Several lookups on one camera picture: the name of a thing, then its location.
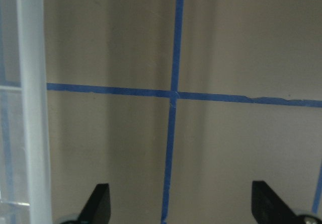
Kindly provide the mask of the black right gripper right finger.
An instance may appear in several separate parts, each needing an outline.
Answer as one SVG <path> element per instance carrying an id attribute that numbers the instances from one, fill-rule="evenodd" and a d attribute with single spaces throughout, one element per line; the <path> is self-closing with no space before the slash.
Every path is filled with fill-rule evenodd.
<path id="1" fill-rule="evenodd" d="M 259 224 L 305 223 L 265 181 L 252 182 L 252 215 Z"/>

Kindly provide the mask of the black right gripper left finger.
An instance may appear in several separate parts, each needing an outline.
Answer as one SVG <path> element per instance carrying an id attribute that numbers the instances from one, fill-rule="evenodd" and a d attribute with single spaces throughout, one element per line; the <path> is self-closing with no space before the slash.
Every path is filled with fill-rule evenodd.
<path id="1" fill-rule="evenodd" d="M 111 218 L 109 184 L 97 184 L 77 218 L 78 223 L 108 224 Z"/>

